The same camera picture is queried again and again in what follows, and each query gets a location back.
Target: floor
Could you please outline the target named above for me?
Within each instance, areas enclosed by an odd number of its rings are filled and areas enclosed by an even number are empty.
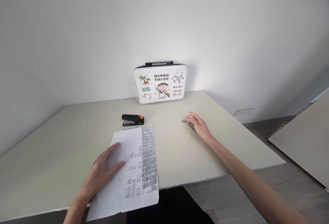
[[[287,162],[281,166],[257,170],[256,173],[298,209],[310,223],[329,223],[329,193],[267,140],[267,137],[283,122],[290,121],[292,118],[283,117],[245,124],[247,129]],[[184,187],[215,223],[266,223],[232,176],[185,185]],[[3,224],[60,224],[63,223],[65,215],[66,211],[59,211],[7,221]],[[123,224],[125,220],[126,214],[121,213],[88,223]]]

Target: white paper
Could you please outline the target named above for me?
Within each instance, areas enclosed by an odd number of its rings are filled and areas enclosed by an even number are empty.
[[[107,168],[120,161],[126,164],[94,196],[87,221],[140,209],[159,201],[152,126],[116,131],[111,145],[117,142],[121,145],[110,153]]]

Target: case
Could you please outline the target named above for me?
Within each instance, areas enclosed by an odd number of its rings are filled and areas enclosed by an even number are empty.
[[[140,104],[182,99],[186,80],[187,67],[173,61],[145,63],[134,70]]]

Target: stapler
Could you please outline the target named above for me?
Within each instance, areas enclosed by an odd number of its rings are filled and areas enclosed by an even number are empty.
[[[122,114],[122,126],[143,125],[144,117],[140,115]]]

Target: wall outlet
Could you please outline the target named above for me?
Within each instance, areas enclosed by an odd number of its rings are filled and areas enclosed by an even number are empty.
[[[240,123],[251,122],[253,119],[251,116],[253,110],[253,108],[236,110],[233,117],[235,117]]]

